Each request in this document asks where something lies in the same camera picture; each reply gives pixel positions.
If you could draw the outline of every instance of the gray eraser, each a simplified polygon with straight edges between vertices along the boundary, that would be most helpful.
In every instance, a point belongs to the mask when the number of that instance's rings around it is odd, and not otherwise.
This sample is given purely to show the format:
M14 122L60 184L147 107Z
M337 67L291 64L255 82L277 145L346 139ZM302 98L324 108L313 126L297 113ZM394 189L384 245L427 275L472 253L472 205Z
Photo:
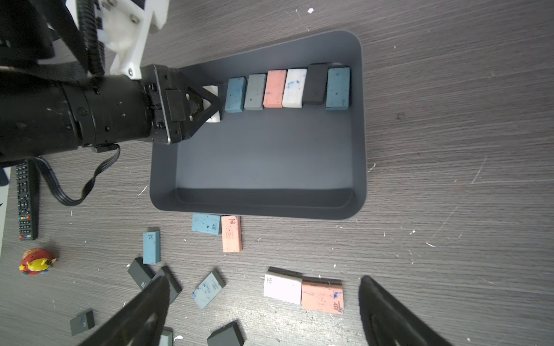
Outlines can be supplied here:
M156 278L162 275L167 277L167 281L169 281L170 283L170 304L171 304L175 299L177 299L177 296L179 295L179 293L181 293L183 289L181 288L177 280L175 280L175 277L171 273L171 270L168 266L161 267L152 280L155 280Z
M154 273L150 268L142 263L142 257L135 258L127 272L131 275L133 280L135 280L141 290L144 290L154 277Z
M162 330L158 346L173 346L173 332L169 329Z
M247 111L261 111L264 109L265 73L248 76L244 109Z
M235 321L212 333L206 340L208 346L243 346L244 339Z
M69 321L71 326L71 335L77 335L94 327L93 311L87 311Z

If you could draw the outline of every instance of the dark wood grain surface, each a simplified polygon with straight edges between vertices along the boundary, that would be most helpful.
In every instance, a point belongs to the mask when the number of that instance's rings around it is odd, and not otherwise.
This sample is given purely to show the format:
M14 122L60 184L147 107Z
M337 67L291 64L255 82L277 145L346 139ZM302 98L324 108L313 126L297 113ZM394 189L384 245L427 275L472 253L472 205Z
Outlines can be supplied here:
M553 18L552 1L173 0L144 64L186 66L333 28L359 37L365 206L340 222L244 217L244 250L225 256L220 238L191 233L190 214L152 206L151 147L124 143L82 205L64 207L43 189L33 243L17 239L11 187L1 343L85 339L92 331L71 337L69 320L92 308L101 325L138 292L127 265L142 253L146 226L159 226L162 262L183 287L166 323L183 336L175 345L204 345L233 319L248 345L363 345L363 274L454 345L551 345ZM106 156L82 149L48 159L76 197ZM17 267L33 246L59 261L23 277ZM345 314L263 297L269 266L342 280ZM214 267L227 287L199 311L190 293Z

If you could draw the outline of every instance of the black eraser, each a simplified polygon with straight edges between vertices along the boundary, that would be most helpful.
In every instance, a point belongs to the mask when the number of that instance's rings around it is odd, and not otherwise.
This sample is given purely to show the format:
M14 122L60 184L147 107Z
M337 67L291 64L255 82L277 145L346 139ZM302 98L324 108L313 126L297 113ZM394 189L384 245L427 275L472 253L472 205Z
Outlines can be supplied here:
M127 272L131 275L133 280L135 280L141 290L144 290L154 277L152 270L150 270L147 265L142 263L142 257L135 258L129 266L129 270L127 270Z
M306 72L306 83L302 103L304 105L322 105L327 90L327 64L311 64Z
M208 346L243 346L244 339L235 321L219 328L206 340Z
M77 335L94 327L94 314L89 310L69 321L71 335Z
M177 296L179 295L179 293L181 293L183 289L181 288L181 285L179 285L177 280L175 280L175 277L173 276L173 273L171 272L168 266L161 267L152 280L155 280L158 276L162 276L162 275L167 277L167 281L169 281L170 283L170 304L171 304L175 299L177 299Z

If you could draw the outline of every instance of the toy figure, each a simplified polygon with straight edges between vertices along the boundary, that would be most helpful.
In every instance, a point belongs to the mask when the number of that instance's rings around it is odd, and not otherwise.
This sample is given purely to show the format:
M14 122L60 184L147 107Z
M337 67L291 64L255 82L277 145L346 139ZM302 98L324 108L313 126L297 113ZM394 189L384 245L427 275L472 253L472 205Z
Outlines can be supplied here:
M19 270L23 275L37 275L48 272L48 268L56 262L56 259L44 249L30 249L23 254L23 261Z

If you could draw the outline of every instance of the remote control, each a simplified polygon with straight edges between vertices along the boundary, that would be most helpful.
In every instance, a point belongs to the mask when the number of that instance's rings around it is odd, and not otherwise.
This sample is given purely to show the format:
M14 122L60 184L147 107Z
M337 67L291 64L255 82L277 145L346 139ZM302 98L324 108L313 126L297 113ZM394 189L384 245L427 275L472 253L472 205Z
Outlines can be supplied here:
M35 240L38 237L39 178L33 161L25 160L16 166L16 182L19 238Z

